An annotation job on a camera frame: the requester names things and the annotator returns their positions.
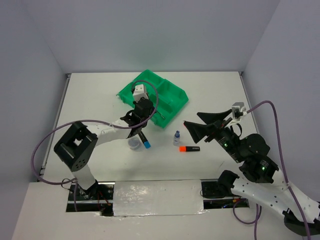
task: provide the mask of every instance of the white wall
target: white wall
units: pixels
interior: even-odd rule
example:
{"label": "white wall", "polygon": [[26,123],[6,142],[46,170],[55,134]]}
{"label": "white wall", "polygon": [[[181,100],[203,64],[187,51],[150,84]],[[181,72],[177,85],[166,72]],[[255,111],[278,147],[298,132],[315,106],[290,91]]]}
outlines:
{"label": "white wall", "polygon": [[279,0],[23,0],[65,73],[243,71]]}
{"label": "white wall", "polygon": [[53,127],[66,77],[18,0],[0,1],[0,36],[0,238],[9,240],[34,180],[32,150]]}
{"label": "white wall", "polygon": [[[320,201],[320,1],[281,0],[245,71],[252,105],[275,104],[289,178]],[[255,114],[279,163],[269,106]]]}

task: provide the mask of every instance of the marker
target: marker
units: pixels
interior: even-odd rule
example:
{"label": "marker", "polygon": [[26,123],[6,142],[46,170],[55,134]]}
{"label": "marker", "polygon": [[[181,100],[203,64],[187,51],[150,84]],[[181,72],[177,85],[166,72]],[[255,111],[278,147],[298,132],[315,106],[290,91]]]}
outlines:
{"label": "marker", "polygon": [[151,145],[150,145],[149,141],[147,140],[146,136],[144,135],[144,133],[141,131],[138,135],[139,135],[141,141],[143,142],[143,145],[145,146],[145,148],[146,149],[150,148]]}
{"label": "marker", "polygon": [[179,151],[180,152],[199,152],[200,147],[199,146],[180,146]]}

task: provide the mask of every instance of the blue marker cap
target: blue marker cap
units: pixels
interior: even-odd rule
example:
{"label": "blue marker cap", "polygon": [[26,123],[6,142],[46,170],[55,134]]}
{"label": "blue marker cap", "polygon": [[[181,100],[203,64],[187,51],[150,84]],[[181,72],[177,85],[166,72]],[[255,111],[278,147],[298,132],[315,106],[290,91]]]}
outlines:
{"label": "blue marker cap", "polygon": [[145,142],[143,143],[143,145],[145,146],[146,149],[148,149],[148,148],[151,147],[149,141],[145,141]]}

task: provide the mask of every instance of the orange marker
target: orange marker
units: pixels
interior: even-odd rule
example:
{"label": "orange marker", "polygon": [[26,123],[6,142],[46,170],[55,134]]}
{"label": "orange marker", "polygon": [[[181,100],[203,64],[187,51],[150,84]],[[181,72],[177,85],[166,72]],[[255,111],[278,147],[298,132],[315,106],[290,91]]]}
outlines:
{"label": "orange marker", "polygon": [[180,146],[179,151],[180,152],[199,152],[200,147],[199,146]]}

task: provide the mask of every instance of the black bracket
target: black bracket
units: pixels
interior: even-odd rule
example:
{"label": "black bracket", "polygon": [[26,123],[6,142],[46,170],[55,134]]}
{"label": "black bracket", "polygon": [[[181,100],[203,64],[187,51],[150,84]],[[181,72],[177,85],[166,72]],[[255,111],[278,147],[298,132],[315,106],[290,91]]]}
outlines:
{"label": "black bracket", "polygon": [[80,121],[73,123],[53,150],[71,172],[82,169],[89,161],[98,137]]}

